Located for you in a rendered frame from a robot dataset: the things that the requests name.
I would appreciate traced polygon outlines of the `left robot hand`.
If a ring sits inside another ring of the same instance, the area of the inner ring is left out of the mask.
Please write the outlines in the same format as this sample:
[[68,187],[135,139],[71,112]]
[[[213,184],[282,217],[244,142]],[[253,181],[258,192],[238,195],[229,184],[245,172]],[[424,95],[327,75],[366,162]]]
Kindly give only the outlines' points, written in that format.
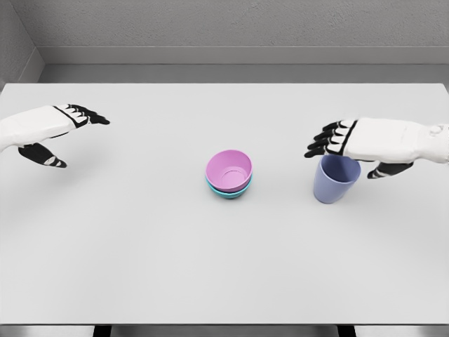
[[16,147],[20,155],[42,166],[65,168],[67,164],[41,141],[57,138],[88,124],[108,125],[106,117],[75,104],[46,105],[0,120],[0,153]]

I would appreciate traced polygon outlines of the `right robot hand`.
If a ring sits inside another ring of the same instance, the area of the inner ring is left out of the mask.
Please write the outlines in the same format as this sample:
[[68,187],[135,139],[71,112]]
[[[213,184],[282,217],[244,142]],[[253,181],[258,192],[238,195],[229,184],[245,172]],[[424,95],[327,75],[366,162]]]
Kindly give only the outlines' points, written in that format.
[[306,158],[333,154],[356,161],[378,163],[367,178],[395,176],[428,158],[425,127],[411,121],[361,118],[335,121],[322,128],[307,146]]

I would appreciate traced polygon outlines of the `lavender blue cup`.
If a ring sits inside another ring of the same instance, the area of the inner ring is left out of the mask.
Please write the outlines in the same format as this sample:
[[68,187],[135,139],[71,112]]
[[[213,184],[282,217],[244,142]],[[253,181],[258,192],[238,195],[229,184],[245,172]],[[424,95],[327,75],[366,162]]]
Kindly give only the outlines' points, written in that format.
[[361,165],[349,157],[327,154],[321,157],[316,168],[313,192],[324,204],[340,200],[361,174]]

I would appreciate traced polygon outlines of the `pink bowl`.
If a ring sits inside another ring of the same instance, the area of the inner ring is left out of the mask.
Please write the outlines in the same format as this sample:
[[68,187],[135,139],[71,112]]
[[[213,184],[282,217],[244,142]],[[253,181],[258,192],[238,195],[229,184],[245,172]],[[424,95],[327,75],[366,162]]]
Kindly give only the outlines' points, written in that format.
[[233,193],[245,188],[253,174],[250,157],[240,150],[214,154],[206,164],[206,180],[218,191]]

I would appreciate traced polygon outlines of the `teal bowl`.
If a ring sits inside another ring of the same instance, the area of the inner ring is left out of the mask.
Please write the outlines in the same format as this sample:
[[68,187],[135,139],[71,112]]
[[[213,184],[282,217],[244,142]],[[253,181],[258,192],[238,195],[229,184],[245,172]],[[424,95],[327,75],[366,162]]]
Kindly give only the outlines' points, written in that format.
[[252,180],[253,180],[253,177],[250,177],[248,184],[237,192],[219,191],[208,180],[206,180],[206,182],[207,182],[207,185],[209,186],[209,188],[212,190],[212,192],[215,193],[217,196],[224,198],[224,199],[236,199],[236,198],[239,198],[240,196],[242,196],[246,192],[246,190],[250,187]]

